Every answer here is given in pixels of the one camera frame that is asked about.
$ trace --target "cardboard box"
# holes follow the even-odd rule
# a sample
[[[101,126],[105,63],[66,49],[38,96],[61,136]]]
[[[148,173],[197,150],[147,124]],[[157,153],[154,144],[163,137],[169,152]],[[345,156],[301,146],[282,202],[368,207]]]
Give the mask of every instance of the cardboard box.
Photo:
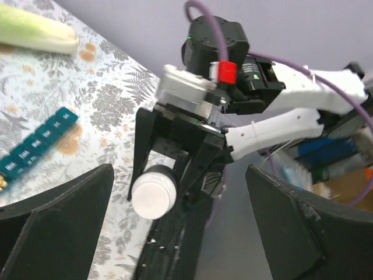
[[[324,183],[330,188],[334,201],[346,204],[362,192],[368,180],[364,169],[358,169]],[[355,207],[373,211],[373,191],[370,191]]]

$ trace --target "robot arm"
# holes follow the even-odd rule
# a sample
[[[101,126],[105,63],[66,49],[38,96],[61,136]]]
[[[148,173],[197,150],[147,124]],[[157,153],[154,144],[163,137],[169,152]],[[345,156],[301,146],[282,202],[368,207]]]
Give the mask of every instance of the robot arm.
[[[298,108],[267,120],[229,128],[227,145],[232,146],[231,157],[238,160],[243,156],[283,142],[322,135],[324,125],[319,124],[317,110]]]
[[[307,77],[283,64],[276,63],[272,67],[276,77],[286,88],[272,101],[266,111],[296,109],[243,127],[229,128],[226,139],[227,145],[233,147],[231,156],[234,160],[283,142],[322,136],[325,125],[321,122],[319,110],[338,115],[345,115],[352,110],[345,99],[327,86],[316,83],[312,77]],[[343,89],[359,104],[368,98],[360,77],[349,69],[313,72]]]

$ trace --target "gray wall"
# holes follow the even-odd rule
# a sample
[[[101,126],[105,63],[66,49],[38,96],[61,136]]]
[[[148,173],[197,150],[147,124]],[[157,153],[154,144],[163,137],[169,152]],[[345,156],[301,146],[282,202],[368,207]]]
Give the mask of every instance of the gray wall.
[[[181,65],[184,0],[57,2],[155,74],[164,64]],[[313,69],[340,69],[351,60],[373,68],[371,0],[203,2],[215,15],[240,22],[253,50]]]

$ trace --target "green vegetable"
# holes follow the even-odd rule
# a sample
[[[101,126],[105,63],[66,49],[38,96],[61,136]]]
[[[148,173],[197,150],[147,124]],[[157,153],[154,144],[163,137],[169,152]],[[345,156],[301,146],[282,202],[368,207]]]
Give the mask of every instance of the green vegetable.
[[[71,54],[79,38],[67,24],[0,3],[0,43]]]

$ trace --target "table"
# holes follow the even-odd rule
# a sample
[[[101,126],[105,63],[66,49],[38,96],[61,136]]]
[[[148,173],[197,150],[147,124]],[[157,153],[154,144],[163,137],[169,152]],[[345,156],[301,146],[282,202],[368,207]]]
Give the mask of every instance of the table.
[[[62,106],[79,116],[36,167],[0,193],[0,206],[112,163],[115,181],[89,279],[130,279],[150,227],[126,201],[135,112],[153,106],[158,78],[50,0],[0,2],[65,22],[80,36],[74,55],[0,45],[0,155]],[[150,163],[161,160],[151,155]]]

